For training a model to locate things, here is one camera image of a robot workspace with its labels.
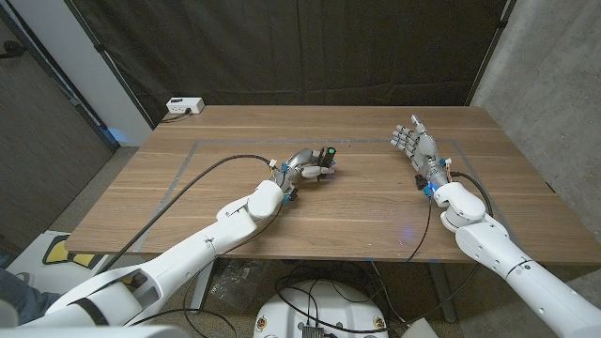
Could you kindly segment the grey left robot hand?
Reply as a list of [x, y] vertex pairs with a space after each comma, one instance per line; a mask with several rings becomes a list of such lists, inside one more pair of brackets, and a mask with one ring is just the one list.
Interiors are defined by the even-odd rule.
[[296, 177], [324, 178], [333, 174], [332, 168], [336, 149], [322, 147], [320, 150], [305, 148], [293, 155], [283, 164], [272, 167], [274, 181], [284, 193], [294, 189], [293, 181]]

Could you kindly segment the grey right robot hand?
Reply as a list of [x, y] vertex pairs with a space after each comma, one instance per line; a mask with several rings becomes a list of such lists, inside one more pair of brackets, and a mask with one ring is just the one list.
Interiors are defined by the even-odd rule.
[[414, 170], [435, 187], [449, 182], [445, 160], [439, 154], [435, 139], [428, 133], [424, 123], [416, 116], [411, 118], [412, 128], [397, 125], [391, 144], [404, 153]]

